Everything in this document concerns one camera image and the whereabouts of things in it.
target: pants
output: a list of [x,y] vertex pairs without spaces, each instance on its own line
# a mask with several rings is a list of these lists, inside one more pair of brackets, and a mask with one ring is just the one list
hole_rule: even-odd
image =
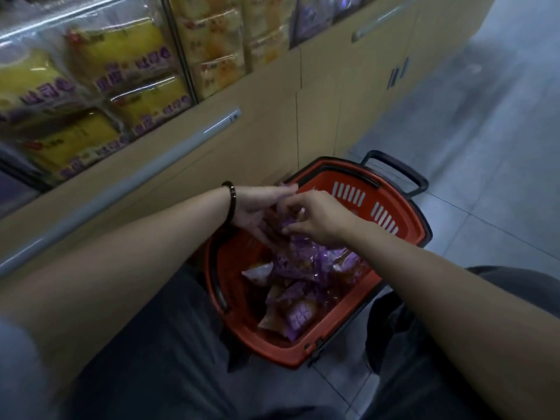
[[[560,282],[526,270],[476,271],[495,285],[560,316]],[[99,353],[77,380],[72,419],[237,419],[216,377],[226,358],[219,319],[194,271],[181,268]],[[388,303],[387,297],[393,298]],[[385,304],[385,315],[379,307]],[[366,343],[380,385],[365,418],[417,420],[494,416],[390,293],[376,301]],[[328,407],[280,410],[259,420],[340,420]]]

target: shopping basket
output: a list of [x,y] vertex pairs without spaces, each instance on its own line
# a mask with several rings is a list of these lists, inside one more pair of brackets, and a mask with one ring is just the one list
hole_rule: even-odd
[[[418,188],[406,193],[366,167],[376,159],[401,172]],[[360,218],[374,221],[390,233],[424,247],[432,238],[430,226],[411,201],[428,188],[428,181],[409,166],[380,151],[370,151],[361,163],[320,157],[286,180],[299,192],[326,190]],[[372,270],[324,317],[295,342],[257,327],[264,316],[266,289],[256,288],[241,271],[270,256],[270,251],[243,230],[214,234],[206,246],[205,274],[209,294],[228,329],[252,351],[276,364],[297,368],[312,361],[325,345],[366,307],[383,288]]]

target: floor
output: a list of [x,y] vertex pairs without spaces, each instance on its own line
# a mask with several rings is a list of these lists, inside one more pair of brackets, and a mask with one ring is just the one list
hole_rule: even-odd
[[[380,149],[430,181],[414,198],[427,249],[462,266],[500,264],[560,278],[560,0],[496,0],[456,58],[389,111],[348,154]],[[379,165],[405,190],[412,183]],[[254,358],[230,375],[242,415],[326,404],[358,419],[377,376],[362,360],[367,312],[312,367]]]

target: dark bracelet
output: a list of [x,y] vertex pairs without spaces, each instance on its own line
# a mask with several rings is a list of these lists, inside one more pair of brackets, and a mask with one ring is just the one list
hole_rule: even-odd
[[228,216],[226,217],[226,221],[223,225],[229,225],[231,220],[234,218],[235,214],[235,205],[237,204],[237,193],[235,192],[234,183],[231,181],[224,181],[222,186],[227,186],[230,190],[230,210],[228,211]]

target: person's right arm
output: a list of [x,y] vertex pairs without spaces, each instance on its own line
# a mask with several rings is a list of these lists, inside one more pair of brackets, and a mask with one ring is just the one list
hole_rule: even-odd
[[324,191],[286,200],[303,233],[346,246],[401,296],[475,391],[503,419],[557,419],[560,320],[444,258],[356,217]]

